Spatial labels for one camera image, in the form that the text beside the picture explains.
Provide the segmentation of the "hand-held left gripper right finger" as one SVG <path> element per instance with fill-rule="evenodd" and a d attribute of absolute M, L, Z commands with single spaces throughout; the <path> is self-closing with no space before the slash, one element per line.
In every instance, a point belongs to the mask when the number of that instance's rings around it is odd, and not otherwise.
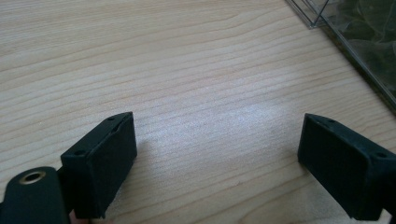
<path fill-rule="evenodd" d="M 396 154 L 334 119 L 304 116 L 298 161 L 357 220 L 396 221 Z"/>

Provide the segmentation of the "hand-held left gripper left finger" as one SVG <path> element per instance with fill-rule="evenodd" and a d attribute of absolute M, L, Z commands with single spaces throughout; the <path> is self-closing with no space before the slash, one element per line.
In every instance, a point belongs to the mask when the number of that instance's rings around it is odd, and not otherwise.
<path fill-rule="evenodd" d="M 78 218 L 100 218 L 113 202 L 137 156 L 134 114 L 104 119 L 61 156 Z"/>

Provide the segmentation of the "clear plastic container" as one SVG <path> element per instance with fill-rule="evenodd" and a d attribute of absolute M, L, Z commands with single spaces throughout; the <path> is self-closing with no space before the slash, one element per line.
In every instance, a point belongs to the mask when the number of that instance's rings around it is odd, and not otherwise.
<path fill-rule="evenodd" d="M 396 0 L 285 0 L 322 28 L 396 113 Z"/>

